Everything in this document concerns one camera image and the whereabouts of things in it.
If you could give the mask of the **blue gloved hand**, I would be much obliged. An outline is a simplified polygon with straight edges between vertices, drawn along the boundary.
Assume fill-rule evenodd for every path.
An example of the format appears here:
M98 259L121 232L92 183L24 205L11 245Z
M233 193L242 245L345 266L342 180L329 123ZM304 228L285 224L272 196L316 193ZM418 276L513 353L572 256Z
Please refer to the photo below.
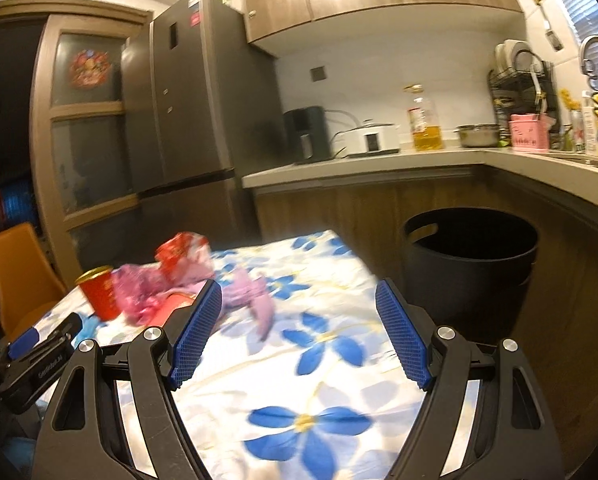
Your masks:
M26 437L8 438L2 446L4 455L25 479L32 476L35 447L36 441Z

